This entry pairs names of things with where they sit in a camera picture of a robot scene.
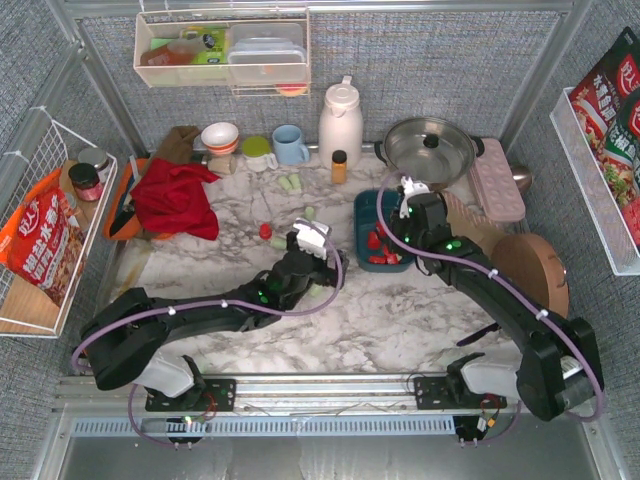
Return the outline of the brown cloth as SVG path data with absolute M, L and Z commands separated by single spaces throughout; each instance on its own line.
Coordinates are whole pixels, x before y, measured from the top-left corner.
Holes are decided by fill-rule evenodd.
M 154 157 L 175 165 L 184 165 L 191 161 L 193 143 L 200 134 L 197 126 L 175 126 L 165 136 L 156 149 Z

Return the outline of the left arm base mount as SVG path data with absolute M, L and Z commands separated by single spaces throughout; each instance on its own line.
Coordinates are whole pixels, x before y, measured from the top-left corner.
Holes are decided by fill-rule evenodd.
M 145 402 L 147 412 L 231 412 L 237 390 L 235 379 L 205 379 L 182 395 L 170 398 L 159 391 L 149 390 Z

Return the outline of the red seasoning bag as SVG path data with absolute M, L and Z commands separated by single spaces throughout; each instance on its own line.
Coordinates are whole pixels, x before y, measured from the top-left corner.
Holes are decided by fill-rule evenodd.
M 84 232 L 66 214 L 60 176 L 56 169 L 36 183 L 1 230 L 1 264 L 58 307 L 84 245 Z
M 569 94 L 580 129 L 639 243 L 639 39 L 625 27 Z

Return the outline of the green lidded cup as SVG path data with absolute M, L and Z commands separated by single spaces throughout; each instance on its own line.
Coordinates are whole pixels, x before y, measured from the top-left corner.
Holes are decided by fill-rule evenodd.
M 241 145 L 241 151 L 247 168 L 253 172 L 261 173 L 278 168 L 276 156 L 265 137 L 251 136 L 246 138 Z

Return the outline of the brown cardboard sheet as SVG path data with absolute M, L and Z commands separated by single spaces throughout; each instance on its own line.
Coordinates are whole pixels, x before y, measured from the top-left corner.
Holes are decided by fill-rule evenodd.
M 459 210 L 450 209 L 447 220 L 455 236 L 467 237 L 490 256 L 497 243 L 507 236 L 507 233 L 475 214 L 466 214 Z

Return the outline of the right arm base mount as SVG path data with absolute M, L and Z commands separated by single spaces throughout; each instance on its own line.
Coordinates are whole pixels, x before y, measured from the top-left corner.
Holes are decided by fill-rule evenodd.
M 487 400 L 489 408 L 504 408 L 507 406 L 504 397 L 489 400 L 487 394 L 476 394 L 466 386 L 446 375 L 415 376 L 411 379 L 413 394 L 418 410 L 463 410 L 478 409 Z

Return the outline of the blue mug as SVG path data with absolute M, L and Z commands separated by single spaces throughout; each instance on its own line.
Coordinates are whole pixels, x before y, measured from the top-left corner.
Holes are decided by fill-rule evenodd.
M 307 163 L 310 152 L 304 143 L 301 129 L 294 125 L 281 125 L 272 134 L 272 144 L 276 159 L 284 166 Z

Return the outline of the glass pepper grinder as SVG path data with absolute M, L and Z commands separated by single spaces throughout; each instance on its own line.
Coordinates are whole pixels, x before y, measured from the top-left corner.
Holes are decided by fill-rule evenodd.
M 210 156 L 202 160 L 202 164 L 216 175 L 233 175 L 237 169 L 237 161 L 233 155 Z

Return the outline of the clear plastic food container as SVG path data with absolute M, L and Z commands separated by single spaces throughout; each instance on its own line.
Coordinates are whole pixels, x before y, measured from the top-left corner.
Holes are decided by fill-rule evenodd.
M 244 23 L 231 27 L 227 63 L 238 85 L 298 83 L 306 79 L 307 51 L 298 23 Z

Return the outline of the silver lidded jar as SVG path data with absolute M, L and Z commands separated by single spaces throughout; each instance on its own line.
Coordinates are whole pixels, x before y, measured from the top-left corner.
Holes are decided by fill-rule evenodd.
M 98 147 L 87 147 L 78 153 L 77 160 L 79 163 L 92 165 L 98 172 L 102 172 L 108 168 L 109 157 L 107 153 Z

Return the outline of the teal storage basket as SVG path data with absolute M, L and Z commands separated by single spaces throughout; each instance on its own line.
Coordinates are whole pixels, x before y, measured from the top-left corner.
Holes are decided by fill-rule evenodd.
M 365 190 L 359 193 L 354 200 L 354 245 L 355 255 L 361 269 L 371 273 L 400 273 L 406 271 L 413 263 L 411 255 L 401 255 L 398 264 L 371 264 L 368 257 L 371 255 L 384 255 L 382 244 L 387 244 L 387 235 L 381 227 L 376 209 L 378 191 L 375 189 Z M 368 234 L 375 232 L 381 242 L 379 250 L 370 250 L 367 247 Z

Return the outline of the pink egg tray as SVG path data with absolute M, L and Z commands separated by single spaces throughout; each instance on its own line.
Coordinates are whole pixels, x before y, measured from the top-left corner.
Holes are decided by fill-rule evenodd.
M 492 221 L 521 221 L 526 208 L 500 142 L 475 136 L 471 139 L 477 147 L 477 156 L 468 178 L 479 205 Z

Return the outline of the red seasoning bag right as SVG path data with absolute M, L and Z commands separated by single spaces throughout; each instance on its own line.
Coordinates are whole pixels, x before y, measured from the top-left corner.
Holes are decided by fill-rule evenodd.
M 569 94 L 580 129 L 639 243 L 639 39 L 625 27 Z

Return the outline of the striped pink cloth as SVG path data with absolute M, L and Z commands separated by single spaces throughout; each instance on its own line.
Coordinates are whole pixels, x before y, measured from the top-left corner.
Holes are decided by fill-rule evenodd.
M 443 197 L 447 206 L 447 218 L 450 222 L 452 222 L 454 219 L 458 219 L 464 220 L 474 225 L 478 225 L 487 221 L 486 216 L 472 210 L 470 207 L 465 205 L 464 202 L 456 195 L 445 191 L 443 193 Z

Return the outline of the red cloth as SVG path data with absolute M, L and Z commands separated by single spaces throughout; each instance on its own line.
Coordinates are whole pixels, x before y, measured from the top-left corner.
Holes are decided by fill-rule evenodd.
M 142 227 L 150 232 L 186 233 L 214 241 L 220 228 L 204 184 L 218 180 L 220 177 L 204 165 L 178 165 L 154 158 L 131 191 L 136 216 Z

